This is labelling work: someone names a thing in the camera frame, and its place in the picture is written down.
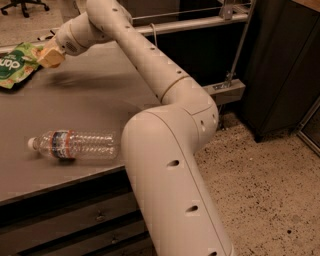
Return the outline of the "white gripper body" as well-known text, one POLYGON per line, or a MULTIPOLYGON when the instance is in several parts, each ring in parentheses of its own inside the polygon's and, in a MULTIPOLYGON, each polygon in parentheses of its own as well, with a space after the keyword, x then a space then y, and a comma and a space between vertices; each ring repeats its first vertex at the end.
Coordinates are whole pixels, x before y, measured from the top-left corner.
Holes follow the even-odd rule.
POLYGON ((81 47, 74 39, 69 23, 66 23, 60 27, 55 35, 55 40, 60 49, 66 54, 77 56, 81 53, 81 47))

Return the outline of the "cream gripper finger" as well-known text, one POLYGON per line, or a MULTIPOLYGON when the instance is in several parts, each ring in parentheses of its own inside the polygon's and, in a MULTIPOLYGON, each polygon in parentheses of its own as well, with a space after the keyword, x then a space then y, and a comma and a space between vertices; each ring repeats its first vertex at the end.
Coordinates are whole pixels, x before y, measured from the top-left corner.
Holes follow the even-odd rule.
POLYGON ((44 68, 59 66, 65 60, 65 54, 58 48, 44 48, 37 59, 37 62, 44 68))
POLYGON ((50 40, 48 40, 45 44, 43 49, 54 49, 57 47, 56 43, 56 37, 52 37, 50 40))

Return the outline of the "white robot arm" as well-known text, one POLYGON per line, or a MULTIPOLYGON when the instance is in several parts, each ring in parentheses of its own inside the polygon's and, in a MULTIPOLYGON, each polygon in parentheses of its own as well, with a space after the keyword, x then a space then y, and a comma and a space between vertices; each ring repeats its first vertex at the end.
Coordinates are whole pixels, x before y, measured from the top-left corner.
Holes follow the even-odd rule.
POLYGON ((44 67, 114 40, 160 104, 126 124, 122 155, 158 256, 236 256, 199 173, 194 154, 214 135, 212 97, 132 25, 117 0, 87 0, 42 50, 44 67))

